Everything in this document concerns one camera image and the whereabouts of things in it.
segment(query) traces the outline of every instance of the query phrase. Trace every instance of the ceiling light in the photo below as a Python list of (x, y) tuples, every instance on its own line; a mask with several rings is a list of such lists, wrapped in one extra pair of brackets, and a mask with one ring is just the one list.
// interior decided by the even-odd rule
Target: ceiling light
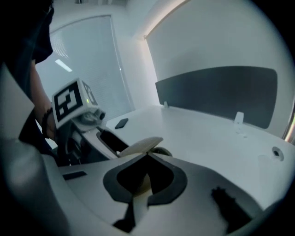
[(68, 72), (72, 72), (73, 71), (65, 63), (63, 63), (60, 59), (56, 60), (55, 62), (56, 62), (56, 64), (58, 64), (59, 66), (61, 66), (62, 68), (64, 68), (66, 71), (68, 71)]

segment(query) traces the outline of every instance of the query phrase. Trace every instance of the dark gray desk divider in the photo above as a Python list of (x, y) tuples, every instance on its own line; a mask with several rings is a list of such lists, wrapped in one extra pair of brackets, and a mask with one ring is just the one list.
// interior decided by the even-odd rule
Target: dark gray desk divider
[(192, 71), (156, 82), (161, 104), (235, 119), (267, 129), (277, 98), (277, 73), (252, 66)]

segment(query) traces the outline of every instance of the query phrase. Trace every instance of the person's hand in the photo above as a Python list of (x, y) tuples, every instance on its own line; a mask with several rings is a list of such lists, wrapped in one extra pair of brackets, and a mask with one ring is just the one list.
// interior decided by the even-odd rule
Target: person's hand
[(47, 136), (55, 141), (55, 121), (53, 113), (50, 113), (47, 118), (47, 129), (46, 129)]

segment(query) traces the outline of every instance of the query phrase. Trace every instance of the white desk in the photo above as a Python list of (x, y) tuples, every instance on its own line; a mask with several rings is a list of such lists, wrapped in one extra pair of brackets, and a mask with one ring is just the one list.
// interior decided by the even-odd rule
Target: white desk
[[(122, 129), (116, 124), (129, 118)], [(295, 171), (295, 146), (262, 130), (243, 124), (247, 136), (237, 134), (233, 121), (180, 108), (151, 106), (107, 122), (129, 145), (161, 136), (159, 146), (173, 157), (209, 167), (254, 197), (263, 209), (283, 198)], [(280, 148), (284, 160), (274, 158)]]

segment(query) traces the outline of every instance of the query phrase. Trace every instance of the smartphone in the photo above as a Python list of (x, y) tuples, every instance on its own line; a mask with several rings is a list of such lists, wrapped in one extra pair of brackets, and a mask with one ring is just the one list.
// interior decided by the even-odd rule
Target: smartphone
[(119, 123), (116, 125), (115, 129), (123, 128), (126, 125), (127, 121), (128, 118), (120, 120)]

